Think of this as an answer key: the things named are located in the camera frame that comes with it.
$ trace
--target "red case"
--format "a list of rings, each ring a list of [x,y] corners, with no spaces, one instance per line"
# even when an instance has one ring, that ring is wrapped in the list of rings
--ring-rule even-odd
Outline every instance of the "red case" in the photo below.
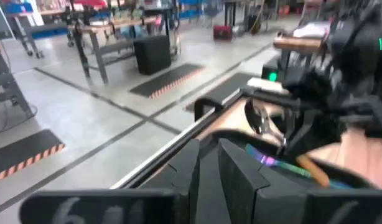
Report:
[[[213,39],[231,40],[233,38],[233,29],[229,26],[213,26]]]

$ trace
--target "gray concrete floor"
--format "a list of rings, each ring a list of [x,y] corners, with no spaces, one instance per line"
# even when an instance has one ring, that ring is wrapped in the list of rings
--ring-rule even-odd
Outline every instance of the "gray concrete floor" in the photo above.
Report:
[[[297,23],[295,18],[272,21],[269,29],[291,29]],[[16,41],[6,41],[14,76],[37,115],[1,133],[0,147],[42,129],[50,129],[66,147],[0,181],[0,223],[18,224],[21,202],[37,190],[111,187],[193,123],[186,105],[236,72],[259,76],[263,63],[277,54],[270,47],[274,35],[214,42],[211,29],[188,25],[181,33],[182,54],[172,67],[188,62],[205,70],[154,99],[129,90],[165,70],[142,76],[130,59],[110,65],[110,84],[104,85],[97,72],[91,72],[92,82],[86,80],[76,50],[63,36],[37,41],[45,54],[40,60],[29,58]],[[18,108],[0,104],[0,128],[6,112],[9,126],[24,119]]]

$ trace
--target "caster wheel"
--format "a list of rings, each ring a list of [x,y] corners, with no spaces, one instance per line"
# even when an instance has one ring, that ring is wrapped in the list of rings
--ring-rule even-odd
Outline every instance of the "caster wheel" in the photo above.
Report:
[[[17,100],[15,98],[11,99],[11,105],[12,106],[17,106],[18,105],[18,102],[17,102]]]
[[[26,116],[26,118],[31,118],[31,117],[34,116],[34,114],[32,114],[31,111],[26,111],[26,112],[25,112],[25,116]]]
[[[42,52],[36,53],[36,58],[37,59],[44,58],[44,54]]]

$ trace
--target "anti-fatigue mat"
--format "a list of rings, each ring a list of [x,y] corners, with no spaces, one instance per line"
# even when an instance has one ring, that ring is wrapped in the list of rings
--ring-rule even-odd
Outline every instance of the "anti-fatigue mat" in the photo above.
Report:
[[[222,102],[226,97],[230,96],[235,90],[240,87],[244,87],[251,78],[256,78],[255,75],[238,72],[231,78],[225,80],[214,89],[210,90],[207,94],[201,96],[201,98],[209,98],[216,102]],[[186,111],[193,113],[193,103],[185,107]]]
[[[63,148],[64,144],[47,129],[0,148],[0,180]]]
[[[201,65],[185,63],[130,90],[131,93],[156,98],[204,69]]]

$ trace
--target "black plastic bracket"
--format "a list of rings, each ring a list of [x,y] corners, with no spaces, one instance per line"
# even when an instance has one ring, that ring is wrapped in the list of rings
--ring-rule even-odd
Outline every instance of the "black plastic bracket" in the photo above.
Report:
[[[208,107],[213,107],[215,109],[215,113],[224,109],[224,106],[209,98],[200,98],[195,101],[193,104],[194,110],[194,120],[198,121],[205,114],[205,109]]]

